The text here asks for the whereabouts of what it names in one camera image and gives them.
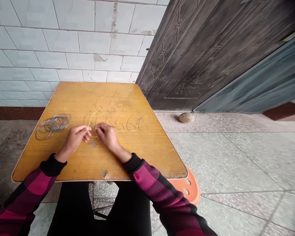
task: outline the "carved door panel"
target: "carved door panel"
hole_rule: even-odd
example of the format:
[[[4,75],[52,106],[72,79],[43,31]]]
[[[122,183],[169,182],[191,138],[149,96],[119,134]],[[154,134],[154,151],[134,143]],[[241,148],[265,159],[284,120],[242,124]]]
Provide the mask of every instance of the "carved door panel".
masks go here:
[[[294,0],[172,0],[136,83],[153,109],[192,110],[294,31]]]

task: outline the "hand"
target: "hand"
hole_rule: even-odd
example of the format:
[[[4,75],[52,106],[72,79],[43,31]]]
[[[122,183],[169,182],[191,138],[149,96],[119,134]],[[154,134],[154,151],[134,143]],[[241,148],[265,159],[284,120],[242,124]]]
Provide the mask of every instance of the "hand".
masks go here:
[[[126,151],[119,143],[117,129],[106,123],[95,125],[96,133],[101,142],[122,162],[126,163],[132,158],[132,154]]]
[[[91,127],[79,125],[69,130],[68,136],[61,150],[55,154],[55,159],[60,162],[66,162],[69,157],[76,151],[82,140],[87,143],[89,141]]]

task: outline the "black pants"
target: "black pants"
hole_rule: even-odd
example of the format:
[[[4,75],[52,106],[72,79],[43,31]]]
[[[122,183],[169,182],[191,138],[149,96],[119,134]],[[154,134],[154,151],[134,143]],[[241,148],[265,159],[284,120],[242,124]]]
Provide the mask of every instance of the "black pants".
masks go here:
[[[63,182],[48,236],[151,236],[150,201],[145,193],[134,182],[115,183],[119,191],[107,220],[95,220],[89,182]]]

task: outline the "terrazzo floor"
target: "terrazzo floor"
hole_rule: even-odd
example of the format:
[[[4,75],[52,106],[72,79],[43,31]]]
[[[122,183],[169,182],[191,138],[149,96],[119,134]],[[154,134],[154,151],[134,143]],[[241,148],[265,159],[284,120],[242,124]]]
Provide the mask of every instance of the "terrazzo floor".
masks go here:
[[[198,213],[220,236],[295,236],[295,122],[263,115],[156,113],[201,188]],[[0,203],[18,186],[11,173],[37,121],[0,121]],[[61,183],[38,210],[29,235],[46,235]],[[93,207],[114,202],[118,187],[89,186]],[[151,205],[153,236],[167,235]]]

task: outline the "person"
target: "person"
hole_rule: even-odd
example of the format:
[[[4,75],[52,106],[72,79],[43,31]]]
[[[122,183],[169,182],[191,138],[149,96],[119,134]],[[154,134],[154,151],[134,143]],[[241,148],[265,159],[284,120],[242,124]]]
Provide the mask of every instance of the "person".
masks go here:
[[[150,201],[160,214],[168,235],[216,235],[182,192],[177,191],[155,167],[119,144],[115,127],[100,123],[95,130],[100,141],[121,161],[134,181],[116,182],[119,191],[107,220],[94,219],[88,182],[63,182],[48,236],[151,236]],[[34,211],[81,141],[89,141],[90,131],[91,128],[85,125],[72,127],[61,150],[42,161],[3,203],[0,207],[0,235],[28,235],[35,218]]]

